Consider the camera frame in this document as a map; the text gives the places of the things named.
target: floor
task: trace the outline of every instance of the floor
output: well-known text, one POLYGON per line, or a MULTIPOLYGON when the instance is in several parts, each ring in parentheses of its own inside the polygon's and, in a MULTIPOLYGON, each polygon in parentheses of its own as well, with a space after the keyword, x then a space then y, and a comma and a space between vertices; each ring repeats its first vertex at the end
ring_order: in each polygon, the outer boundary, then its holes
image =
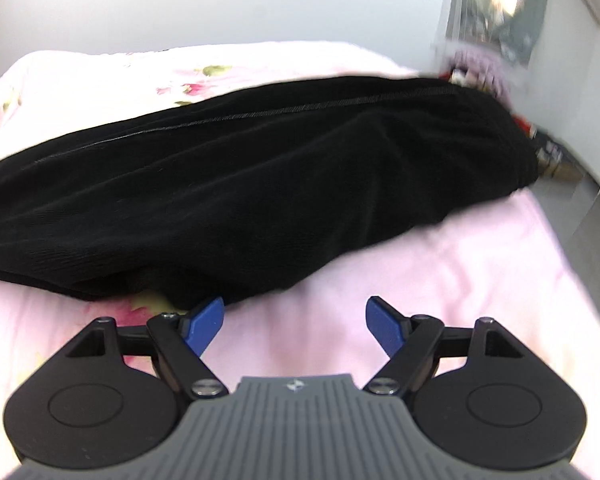
POLYGON ((577 186, 539 180, 532 191, 600 312, 600 194, 586 178, 577 186))

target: black fabric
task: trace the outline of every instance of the black fabric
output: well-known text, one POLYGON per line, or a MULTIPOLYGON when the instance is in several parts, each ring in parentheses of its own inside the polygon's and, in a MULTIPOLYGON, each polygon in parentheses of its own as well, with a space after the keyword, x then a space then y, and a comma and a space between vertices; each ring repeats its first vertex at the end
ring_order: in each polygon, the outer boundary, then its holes
POLYGON ((355 76, 245 89, 1 161, 0 279, 235 301, 537 174, 509 113, 472 89, 355 76))

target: bed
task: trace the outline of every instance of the bed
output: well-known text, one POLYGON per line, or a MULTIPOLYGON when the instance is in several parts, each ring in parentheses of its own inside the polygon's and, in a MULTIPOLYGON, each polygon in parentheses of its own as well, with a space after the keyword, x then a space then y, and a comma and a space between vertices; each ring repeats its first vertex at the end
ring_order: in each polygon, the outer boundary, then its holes
MULTIPOLYGON (((235 89, 343 74, 416 76, 342 43, 287 42, 87 56, 36 52, 0 79, 0 160, 99 124, 235 89)), ((229 307, 203 359, 230 387, 242 376, 351 373, 364 384, 386 361, 366 330, 380 295, 406 315, 453 326, 492 316, 580 395, 588 425, 573 464, 600 480, 600 316, 529 190, 345 254, 289 290, 229 307)), ((173 307, 146 292, 87 303, 0 282, 0 478, 17 466, 2 428, 11 392, 91 319, 143 324, 173 307)), ((131 366, 150 371, 143 358, 131 366)), ((443 360, 441 372, 460 365, 443 360)))

